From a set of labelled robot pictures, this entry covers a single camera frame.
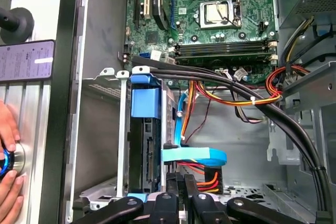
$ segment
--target blue ring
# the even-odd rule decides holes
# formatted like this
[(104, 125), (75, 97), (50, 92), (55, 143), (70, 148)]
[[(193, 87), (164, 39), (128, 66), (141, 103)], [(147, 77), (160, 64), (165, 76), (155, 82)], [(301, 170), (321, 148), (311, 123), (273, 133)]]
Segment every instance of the blue ring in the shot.
[(5, 154), (5, 164), (0, 171), (0, 176), (4, 175), (9, 167), (9, 152), (7, 150), (4, 150), (4, 154)]

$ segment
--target cpu socket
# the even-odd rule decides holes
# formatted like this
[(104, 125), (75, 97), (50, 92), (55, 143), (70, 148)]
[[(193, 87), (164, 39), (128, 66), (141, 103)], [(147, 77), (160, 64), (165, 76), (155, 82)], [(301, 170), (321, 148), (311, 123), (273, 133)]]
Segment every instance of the cpu socket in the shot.
[(195, 20), (201, 29), (242, 26), (240, 0), (203, 2), (199, 5), (198, 13), (199, 18)]

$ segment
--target hand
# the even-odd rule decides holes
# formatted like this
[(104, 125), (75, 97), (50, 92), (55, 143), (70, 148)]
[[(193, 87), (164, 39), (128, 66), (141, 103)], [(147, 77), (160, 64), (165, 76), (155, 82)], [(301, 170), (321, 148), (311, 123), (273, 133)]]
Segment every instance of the hand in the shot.
[(14, 224), (23, 204), (19, 193), (24, 178), (15, 178), (16, 175), (17, 172), (11, 170), (0, 183), (0, 224)]
[[(10, 152), (15, 151), (15, 141), (20, 140), (20, 133), (14, 117), (8, 107), (0, 101), (0, 137)], [(0, 160), (5, 158), (0, 144)]]

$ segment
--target motherboard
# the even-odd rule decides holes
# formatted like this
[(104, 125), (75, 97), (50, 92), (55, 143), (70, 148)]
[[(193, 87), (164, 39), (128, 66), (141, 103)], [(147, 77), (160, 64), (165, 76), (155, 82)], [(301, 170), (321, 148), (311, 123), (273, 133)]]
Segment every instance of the motherboard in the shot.
[(273, 0), (128, 0), (123, 61), (244, 68), (258, 84), (277, 64), (276, 37)]

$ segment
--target sticker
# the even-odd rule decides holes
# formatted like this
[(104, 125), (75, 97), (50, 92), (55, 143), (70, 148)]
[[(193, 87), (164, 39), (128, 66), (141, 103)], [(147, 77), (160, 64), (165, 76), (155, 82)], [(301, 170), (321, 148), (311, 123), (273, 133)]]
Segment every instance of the sticker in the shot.
[(151, 52), (151, 60), (157, 60), (160, 61), (162, 52), (157, 50), (152, 50)]
[(0, 81), (51, 77), (55, 42), (39, 41), (0, 47)]
[(187, 8), (179, 8), (179, 15), (186, 15), (187, 14)]
[(233, 75), (233, 77), (235, 77), (238, 81), (240, 81), (244, 76), (247, 76), (248, 72), (246, 72), (246, 70), (244, 68), (239, 68), (235, 74)]

